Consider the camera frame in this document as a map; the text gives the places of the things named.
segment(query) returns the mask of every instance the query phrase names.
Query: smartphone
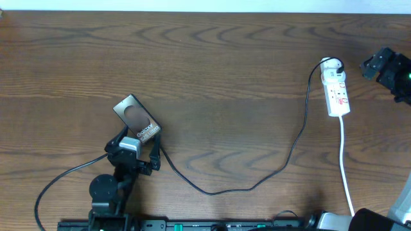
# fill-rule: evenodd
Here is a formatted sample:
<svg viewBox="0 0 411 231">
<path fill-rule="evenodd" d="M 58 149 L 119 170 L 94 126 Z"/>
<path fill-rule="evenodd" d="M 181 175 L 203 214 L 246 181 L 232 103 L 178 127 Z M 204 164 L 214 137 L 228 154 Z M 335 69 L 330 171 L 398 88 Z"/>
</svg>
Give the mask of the smartphone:
<svg viewBox="0 0 411 231">
<path fill-rule="evenodd" d="M 114 106 L 113 110 L 142 144 L 161 132 L 161 126 L 133 94 Z"/>
</svg>

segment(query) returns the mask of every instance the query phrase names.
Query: black plastic part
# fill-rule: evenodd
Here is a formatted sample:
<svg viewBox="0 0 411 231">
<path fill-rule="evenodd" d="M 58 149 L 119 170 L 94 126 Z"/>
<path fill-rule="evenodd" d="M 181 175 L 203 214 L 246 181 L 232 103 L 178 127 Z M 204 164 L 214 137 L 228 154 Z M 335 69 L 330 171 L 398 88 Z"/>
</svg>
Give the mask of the black plastic part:
<svg viewBox="0 0 411 231">
<path fill-rule="evenodd" d="M 368 209 L 360 209 L 351 220 L 348 231 L 406 231 L 411 228 L 379 215 Z"/>
<path fill-rule="evenodd" d="M 378 53 L 361 64 L 362 74 L 371 80 L 378 72 L 376 81 L 391 91 L 396 103 L 411 105 L 411 60 L 390 48 L 381 48 Z"/>
<path fill-rule="evenodd" d="M 141 220 L 135 221 L 129 216 L 121 217 L 99 217 L 91 218 L 87 222 L 60 222 L 57 231 L 84 231 L 90 225 L 91 230 L 119 230 L 124 231 L 175 231 L 175 225 L 182 225 L 183 231 L 249 231 L 265 225 L 258 230 L 317 230 L 315 228 L 303 227 L 304 220 L 291 217 L 281 218 L 275 221 L 164 221 L 164 220 Z"/>
<path fill-rule="evenodd" d="M 117 180 L 108 174 L 97 176 L 90 183 L 89 193 L 94 200 L 111 200 L 117 193 Z"/>
<path fill-rule="evenodd" d="M 125 126 L 120 133 L 111 139 L 104 150 L 109 153 L 107 157 L 110 163 L 121 168 L 127 168 L 127 171 L 135 171 L 136 173 L 150 176 L 152 170 L 160 170 L 160 141 L 161 136 L 157 134 L 154 136 L 154 146 L 150 152 L 150 162 L 137 160 L 137 153 L 119 146 L 121 140 L 127 136 L 128 126 Z"/>
<path fill-rule="evenodd" d="M 316 210 L 309 218 L 309 220 L 306 220 L 306 228 L 314 228 L 314 227 L 318 227 L 319 225 L 319 221 L 321 216 L 327 213 L 327 211 L 325 210 Z"/>
</svg>

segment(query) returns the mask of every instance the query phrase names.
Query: power plug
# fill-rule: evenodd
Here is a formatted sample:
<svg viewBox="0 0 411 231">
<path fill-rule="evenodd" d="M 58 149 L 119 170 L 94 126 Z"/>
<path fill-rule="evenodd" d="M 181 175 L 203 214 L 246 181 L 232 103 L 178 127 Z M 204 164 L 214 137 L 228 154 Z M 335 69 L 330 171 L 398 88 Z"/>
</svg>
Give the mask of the power plug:
<svg viewBox="0 0 411 231">
<path fill-rule="evenodd" d="M 350 112 L 347 89 L 345 87 L 345 72 L 337 73 L 342 66 L 337 59 L 331 59 L 320 64 L 321 81 L 324 85 L 328 115 L 338 117 Z"/>
</svg>

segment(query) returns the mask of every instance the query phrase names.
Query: white power cord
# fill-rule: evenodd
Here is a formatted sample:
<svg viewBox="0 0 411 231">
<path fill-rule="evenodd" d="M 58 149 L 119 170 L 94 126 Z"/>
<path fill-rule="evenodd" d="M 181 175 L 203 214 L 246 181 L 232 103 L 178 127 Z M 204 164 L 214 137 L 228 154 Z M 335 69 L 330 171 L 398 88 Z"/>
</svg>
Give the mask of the white power cord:
<svg viewBox="0 0 411 231">
<path fill-rule="evenodd" d="M 342 116 L 338 117 L 340 119 L 340 130 L 341 130 L 341 145 L 340 145 L 340 170 L 341 170 L 341 177 L 342 183 L 344 184 L 345 195 L 347 196 L 348 207 L 351 213 L 351 216 L 354 216 L 354 207 L 351 201 L 351 197 L 349 195 L 347 178 L 345 177 L 345 170 L 344 170 L 344 122 L 342 120 Z"/>
</svg>

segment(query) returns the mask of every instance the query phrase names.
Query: white wall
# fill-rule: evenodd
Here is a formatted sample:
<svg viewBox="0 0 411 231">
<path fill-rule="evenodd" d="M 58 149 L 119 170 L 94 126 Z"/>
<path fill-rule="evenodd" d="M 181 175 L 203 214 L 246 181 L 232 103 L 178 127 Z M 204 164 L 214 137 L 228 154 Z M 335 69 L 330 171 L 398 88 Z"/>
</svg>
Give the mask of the white wall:
<svg viewBox="0 0 411 231">
<path fill-rule="evenodd" d="M 411 14 L 411 0 L 0 0 L 0 8 L 4 10 Z"/>
</svg>

